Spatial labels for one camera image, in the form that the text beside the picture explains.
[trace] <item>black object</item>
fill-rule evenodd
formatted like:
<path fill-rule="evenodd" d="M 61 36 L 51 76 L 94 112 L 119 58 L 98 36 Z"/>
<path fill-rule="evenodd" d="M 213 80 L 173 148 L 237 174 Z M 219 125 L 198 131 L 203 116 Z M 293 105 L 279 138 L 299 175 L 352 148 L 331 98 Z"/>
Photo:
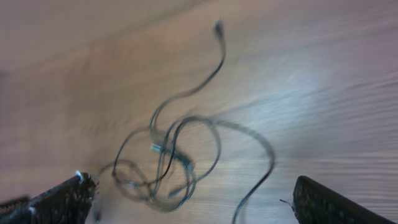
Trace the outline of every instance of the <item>black object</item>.
<path fill-rule="evenodd" d="M 306 176 L 298 177 L 293 202 L 300 224 L 394 224 Z"/>
<path fill-rule="evenodd" d="M 0 218 L 0 224 L 84 224 L 95 190 L 90 175 L 76 175 L 28 202 L 22 198 L 24 203 L 9 203 L 20 205 Z"/>

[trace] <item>tangled cable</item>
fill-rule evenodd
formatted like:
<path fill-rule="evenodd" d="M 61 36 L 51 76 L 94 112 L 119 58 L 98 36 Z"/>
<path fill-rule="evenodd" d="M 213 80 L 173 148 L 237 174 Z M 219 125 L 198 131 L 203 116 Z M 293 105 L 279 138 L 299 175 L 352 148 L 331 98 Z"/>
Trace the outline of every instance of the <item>tangled cable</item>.
<path fill-rule="evenodd" d="M 272 149 L 271 145 L 268 143 L 268 141 L 259 133 L 257 133 L 254 130 L 251 130 L 247 127 L 241 126 L 239 124 L 234 124 L 229 121 L 222 121 L 222 120 L 215 120 L 211 118 L 204 118 L 201 116 L 189 116 L 184 119 L 178 119 L 172 125 L 169 127 L 169 129 L 166 131 L 165 134 L 161 134 L 158 130 L 156 130 L 156 120 L 157 117 L 159 116 L 159 113 L 162 111 L 165 106 L 167 106 L 169 103 L 171 103 L 174 100 L 177 100 L 179 98 L 187 97 L 192 94 L 195 94 L 196 92 L 200 91 L 203 87 L 206 86 L 206 84 L 214 78 L 214 76 L 219 72 L 221 67 L 224 64 L 224 60 L 226 57 L 226 45 L 224 41 L 224 32 L 223 32 L 223 26 L 220 21 L 216 21 L 215 23 L 215 35 L 220 43 L 221 47 L 221 53 L 222 53 L 222 58 L 220 64 L 217 66 L 215 71 L 203 82 L 201 83 L 198 87 L 193 88 L 191 90 L 187 90 L 181 93 L 177 93 L 176 95 L 170 97 L 168 100 L 164 101 L 154 112 L 150 119 L 150 123 L 148 127 L 143 127 L 139 128 L 137 130 L 134 130 L 131 132 L 127 138 L 124 140 L 122 143 L 119 152 L 116 156 L 116 159 L 114 162 L 107 164 L 106 166 L 102 167 L 98 171 L 98 175 L 101 175 L 105 170 L 113 168 L 112 171 L 112 177 L 115 180 L 116 185 L 118 186 L 118 189 L 121 191 L 121 193 L 135 201 L 145 201 L 148 206 L 150 206 L 153 209 L 159 210 L 161 212 L 172 212 L 176 209 L 178 209 L 180 206 L 182 206 L 193 194 L 196 184 L 204 179 L 207 175 L 212 172 L 212 170 L 216 167 L 217 162 L 220 159 L 221 156 L 221 139 L 220 135 L 218 133 L 218 130 L 216 129 L 216 126 L 222 126 L 224 128 L 229 128 L 233 129 L 239 132 L 242 132 L 244 134 L 247 134 L 248 136 L 251 136 L 255 140 L 257 140 L 260 145 L 266 150 L 267 155 L 269 157 L 269 167 L 265 175 L 260 179 L 260 181 L 249 191 L 249 193 L 240 201 L 239 205 L 236 207 L 236 210 L 233 215 L 232 219 L 232 224 L 236 223 L 236 218 L 238 217 L 238 214 L 240 210 L 242 209 L 243 205 L 247 202 L 249 197 L 257 190 L 257 188 L 269 177 L 271 174 L 274 166 L 275 166 L 275 154 L 274 150 Z M 191 160 L 182 154 L 179 150 L 176 149 L 176 144 L 177 144 L 177 138 L 178 135 L 180 134 L 181 130 L 188 124 L 188 123 L 203 123 L 206 125 L 206 127 L 211 131 L 215 138 L 216 142 L 216 159 L 213 163 L 213 165 L 206 171 L 204 174 L 200 175 L 197 177 L 194 172 L 194 166 L 191 162 Z M 172 133 L 172 130 L 175 128 L 173 136 L 170 140 L 170 134 Z M 141 133 L 144 131 L 149 131 L 150 136 L 154 142 L 152 145 L 152 150 L 155 152 L 159 153 L 159 161 L 158 161 L 158 167 L 157 167 L 157 172 L 156 172 L 156 177 L 154 180 L 146 180 L 145 175 L 141 172 L 141 170 L 138 168 L 138 166 L 135 165 L 135 163 L 127 160 L 127 159 L 120 159 L 120 154 L 127 144 L 127 142 L 137 133 Z M 164 172 L 161 173 L 161 170 L 163 168 L 163 164 L 165 161 L 165 154 L 168 154 L 170 156 L 170 159 L 167 163 L 166 169 Z M 165 203 L 161 202 L 159 199 L 157 199 L 156 194 L 159 189 L 160 182 L 162 179 L 169 173 L 170 167 L 172 165 L 173 160 L 178 160 L 179 163 L 184 168 L 185 171 L 185 185 L 179 186 L 176 189 L 172 190 L 169 193 L 168 198 L 172 198 L 179 194 L 182 190 L 185 189 L 185 195 L 183 198 L 177 202 L 177 203 Z M 133 180 L 128 179 L 128 176 L 121 170 L 117 169 L 118 164 L 127 164 L 130 168 L 134 169 L 138 176 L 142 179 L 142 182 L 135 182 Z M 125 187 L 129 187 L 131 189 L 137 190 L 139 193 L 139 196 L 133 196 L 131 195 Z"/>

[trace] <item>thin wire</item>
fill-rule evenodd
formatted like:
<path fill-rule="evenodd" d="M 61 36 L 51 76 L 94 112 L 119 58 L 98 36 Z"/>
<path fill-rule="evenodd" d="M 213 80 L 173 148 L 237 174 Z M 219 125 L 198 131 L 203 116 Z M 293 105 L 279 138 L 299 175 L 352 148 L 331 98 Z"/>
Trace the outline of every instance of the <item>thin wire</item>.
<path fill-rule="evenodd" d="M 247 202 L 249 197 L 260 187 L 260 185 L 270 176 L 272 170 L 274 169 L 275 153 L 274 153 L 272 146 L 269 144 L 269 142 L 258 132 L 254 131 L 252 129 L 249 129 L 247 127 L 241 126 L 240 124 L 235 124 L 235 123 L 232 123 L 229 121 L 204 118 L 204 117 L 200 117 L 200 116 L 189 116 L 184 119 L 176 120 L 175 122 L 172 123 L 172 125 L 169 127 L 169 129 L 167 130 L 167 132 L 164 135 L 161 135 L 159 133 L 159 131 L 157 131 L 157 129 L 156 129 L 157 117 L 159 116 L 159 113 L 169 103 L 171 103 L 174 100 L 177 100 L 179 98 L 191 96 L 191 95 L 197 93 L 198 91 L 200 91 L 201 89 L 203 89 L 210 82 L 210 80 L 212 80 L 215 77 L 215 75 L 219 72 L 219 70 L 223 66 L 225 57 L 226 57 L 226 45 L 225 45 L 225 41 L 224 41 L 223 26 L 220 21 L 216 21 L 216 23 L 215 23 L 215 35 L 220 43 L 221 53 L 222 53 L 221 61 L 220 61 L 219 65 L 217 66 L 217 68 L 215 69 L 215 71 L 213 73 L 211 73 L 211 75 L 196 88 L 193 88 L 193 89 L 187 90 L 187 91 L 183 91 L 181 93 L 177 93 L 176 95 L 170 97 L 168 100 L 164 101 L 155 110 L 154 114 L 152 115 L 152 117 L 150 119 L 149 126 L 138 128 L 138 129 L 132 131 L 127 136 L 127 138 L 123 141 L 123 143 L 116 155 L 115 161 L 113 163 L 107 164 L 104 167 L 102 167 L 99 170 L 98 175 L 101 175 L 105 170 L 113 167 L 112 177 L 115 181 L 115 184 L 118 186 L 118 189 L 121 191 L 121 193 L 125 197 L 127 197 L 131 200 L 144 200 L 144 201 L 146 201 L 146 204 L 148 206 L 150 206 L 153 209 L 159 210 L 161 212 L 172 212 L 172 211 L 178 209 L 180 206 L 182 206 L 192 196 L 197 182 L 204 179 L 216 167 L 216 165 L 220 159 L 220 156 L 221 156 L 221 138 L 218 133 L 218 130 L 216 129 L 216 126 L 221 126 L 224 128 L 239 131 L 241 133 L 247 134 L 248 136 L 251 136 L 252 138 L 254 138 L 255 140 L 257 140 L 260 143 L 260 145 L 266 150 L 267 155 L 269 157 L 269 166 L 268 166 L 268 170 L 265 173 L 265 175 L 249 191 L 249 193 L 240 201 L 239 205 L 236 207 L 236 210 L 235 210 L 235 213 L 234 213 L 233 219 L 232 219 L 232 224 L 235 224 L 236 218 L 238 217 L 244 204 Z M 202 174 L 199 177 L 196 177 L 195 172 L 193 170 L 193 165 L 192 165 L 192 162 L 190 161 L 190 159 L 187 156 L 185 156 L 184 154 L 182 154 L 181 152 L 179 152 L 179 150 L 177 150 L 178 135 L 180 134 L 182 129 L 188 123 L 203 123 L 203 124 L 205 124 L 206 127 L 213 134 L 213 136 L 215 138 L 215 142 L 216 142 L 216 157 L 213 162 L 213 165 L 204 174 Z M 171 141 L 169 142 L 169 136 L 172 133 L 172 130 L 174 128 L 175 128 L 175 130 L 174 130 L 173 137 L 172 137 Z M 138 166 L 135 165 L 135 163 L 133 163 L 127 159 L 119 159 L 121 152 L 124 149 L 124 147 L 126 146 L 126 144 L 128 143 L 128 141 L 136 134 L 144 132 L 144 131 L 148 131 L 148 130 L 149 130 L 152 140 L 156 144 L 161 145 L 160 151 L 159 151 L 159 160 L 158 160 L 156 177 L 153 180 L 147 180 L 145 178 L 144 174 L 139 170 Z M 169 159 L 169 162 L 167 163 L 165 172 L 160 174 L 161 173 L 160 170 L 163 167 L 163 161 L 165 159 L 166 154 L 169 154 L 170 159 Z M 182 186 L 172 190 L 169 193 L 168 198 L 174 197 L 183 189 L 185 189 L 185 194 L 182 197 L 182 199 L 179 200 L 177 203 L 175 203 L 175 202 L 174 203 L 165 203 L 165 202 L 161 202 L 156 197 L 156 195 L 157 195 L 157 191 L 159 189 L 160 182 L 169 173 L 169 170 L 170 170 L 173 160 L 178 160 L 179 163 L 181 163 L 181 165 L 183 166 L 184 171 L 185 171 L 186 180 L 185 180 L 185 185 L 182 185 Z M 123 163 L 123 164 L 129 165 L 130 168 L 132 168 L 136 171 L 136 173 L 138 174 L 138 176 L 141 178 L 142 181 L 136 182 L 133 180 L 129 180 L 125 173 L 123 173 L 121 170 L 117 170 L 118 163 Z M 137 196 L 131 195 L 131 193 L 128 190 L 126 190 L 126 187 L 129 187 L 130 189 L 138 190 L 140 196 L 137 197 Z M 143 194 L 143 192 L 140 190 L 141 187 L 145 187 L 147 189 L 148 196 L 145 196 Z"/>

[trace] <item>wooden table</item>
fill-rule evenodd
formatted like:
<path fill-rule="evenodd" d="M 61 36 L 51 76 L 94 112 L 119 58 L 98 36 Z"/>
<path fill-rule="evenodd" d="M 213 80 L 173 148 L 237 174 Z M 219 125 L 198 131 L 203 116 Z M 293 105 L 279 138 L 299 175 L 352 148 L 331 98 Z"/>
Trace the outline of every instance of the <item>wooden table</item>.
<path fill-rule="evenodd" d="M 161 102 L 216 67 L 217 18 L 226 32 L 224 67 L 203 91 L 167 107 L 159 126 L 199 114 L 243 124 L 271 142 L 275 171 L 250 199 L 244 222 L 296 223 L 279 199 L 291 200 L 299 175 L 398 222 L 395 0 L 203 1 L 49 62 L 3 72 L 0 199 L 37 195 L 75 170 L 95 173 L 111 162 Z M 220 162 L 183 207 L 159 213 L 133 203 L 107 173 L 103 223 L 230 223 L 268 158 L 251 138 L 220 131 Z M 141 134 L 122 156 L 153 177 L 157 154 L 150 143 Z M 189 126 L 178 144 L 197 174 L 211 166 L 214 142 L 203 125 Z M 181 170 L 174 171 L 161 192 L 183 182 Z"/>

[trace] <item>black cable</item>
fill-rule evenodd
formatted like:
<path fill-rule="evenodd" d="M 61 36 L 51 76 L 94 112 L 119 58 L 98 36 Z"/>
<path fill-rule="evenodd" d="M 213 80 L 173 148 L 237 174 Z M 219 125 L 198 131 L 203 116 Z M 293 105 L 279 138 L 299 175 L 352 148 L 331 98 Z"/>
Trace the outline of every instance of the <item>black cable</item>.
<path fill-rule="evenodd" d="M 178 207 L 180 207 L 182 204 L 184 204 L 193 194 L 197 182 L 201 181 L 204 179 L 207 175 L 212 172 L 212 170 L 216 167 L 217 162 L 220 159 L 221 156 L 221 139 L 220 135 L 218 134 L 218 130 L 216 129 L 216 126 L 222 126 L 224 128 L 229 128 L 233 129 L 236 131 L 239 131 L 241 133 L 247 134 L 248 136 L 251 136 L 255 140 L 257 140 L 260 145 L 266 150 L 267 155 L 269 156 L 269 167 L 268 171 L 266 174 L 261 178 L 261 180 L 249 191 L 249 193 L 240 201 L 239 205 L 237 206 L 235 213 L 233 215 L 232 219 L 232 224 L 236 223 L 236 217 L 239 215 L 239 212 L 243 208 L 244 204 L 247 202 L 249 197 L 257 190 L 257 188 L 269 177 L 271 174 L 274 166 L 275 166 L 275 154 L 274 151 L 271 147 L 271 145 L 268 143 L 268 141 L 259 133 L 255 132 L 254 130 L 251 130 L 247 127 L 241 126 L 239 124 L 234 124 L 229 121 L 220 121 L 220 120 L 215 120 L 215 119 L 210 119 L 210 118 L 204 118 L 200 116 L 189 116 L 184 119 L 179 119 L 176 120 L 172 125 L 169 127 L 167 132 L 163 135 L 161 135 L 158 130 L 156 130 L 156 120 L 157 117 L 159 116 L 159 113 L 162 111 L 163 108 L 165 108 L 169 103 L 171 103 L 174 100 L 177 100 L 179 98 L 187 97 L 192 94 L 195 94 L 196 92 L 200 91 L 203 89 L 208 82 L 210 82 L 211 79 L 214 78 L 214 76 L 219 72 L 221 67 L 224 64 L 224 60 L 226 57 L 226 45 L 224 41 L 224 32 L 223 32 L 223 26 L 220 21 L 216 21 L 215 23 L 215 35 L 220 43 L 221 47 L 221 53 L 222 53 L 222 58 L 220 64 L 217 66 L 216 70 L 204 81 L 202 82 L 199 86 L 196 88 L 193 88 L 191 90 L 187 90 L 181 93 L 177 93 L 176 95 L 170 97 L 168 100 L 164 101 L 154 112 L 150 119 L 150 123 L 148 127 L 143 127 L 139 128 L 137 130 L 134 130 L 131 132 L 127 138 L 124 140 L 122 143 L 119 152 L 116 156 L 116 159 L 113 163 L 107 164 L 103 168 L 101 168 L 98 172 L 98 175 L 101 175 L 105 170 L 113 167 L 112 171 L 112 177 L 115 180 L 115 184 L 118 186 L 118 189 L 121 191 L 121 193 L 131 199 L 131 200 L 144 200 L 153 209 L 162 211 L 162 212 L 172 212 Z M 216 141 L 216 158 L 215 161 L 213 162 L 213 165 L 206 171 L 204 174 L 202 174 L 199 177 L 196 177 L 195 172 L 193 171 L 193 165 L 190 159 L 182 154 L 179 150 L 177 150 L 177 138 L 178 135 L 180 134 L 181 130 L 188 124 L 188 123 L 194 123 L 194 122 L 199 122 L 203 123 L 206 125 L 206 127 L 211 131 L 213 134 L 215 141 Z M 174 134 L 171 138 L 171 141 L 169 141 L 169 136 L 172 133 L 172 130 L 174 129 Z M 119 159 L 121 152 L 127 142 L 137 133 L 141 133 L 144 131 L 150 132 L 150 136 L 152 140 L 155 142 L 156 145 L 160 146 L 154 146 L 155 150 L 158 151 L 159 153 L 159 161 L 158 161 L 158 167 L 157 167 L 157 173 L 156 177 L 154 180 L 146 180 L 144 174 L 139 170 L 138 166 L 135 165 L 135 163 L 126 160 L 126 159 Z M 170 155 L 170 159 L 167 163 L 167 167 L 165 172 L 160 174 L 160 170 L 163 167 L 163 161 L 165 159 L 165 154 Z M 185 171 L 185 185 L 182 185 L 174 190 L 172 190 L 169 193 L 168 198 L 172 198 L 175 195 L 177 195 L 181 190 L 185 189 L 185 195 L 181 200 L 179 200 L 177 203 L 165 203 L 161 202 L 159 199 L 157 199 L 156 194 L 159 189 L 159 184 L 162 181 L 162 179 L 168 174 L 170 167 L 172 165 L 173 160 L 178 160 L 181 165 L 184 168 Z M 132 180 L 129 180 L 127 178 L 127 175 L 123 173 L 121 170 L 117 170 L 117 166 L 119 163 L 127 164 L 130 168 L 134 169 L 138 176 L 141 178 L 141 182 L 135 182 Z M 125 189 L 125 187 L 129 187 L 130 189 L 135 189 L 138 190 L 140 196 L 133 196 L 131 193 L 129 193 L 128 190 Z M 147 196 L 140 190 L 141 187 L 145 187 L 145 189 L 148 191 Z"/>

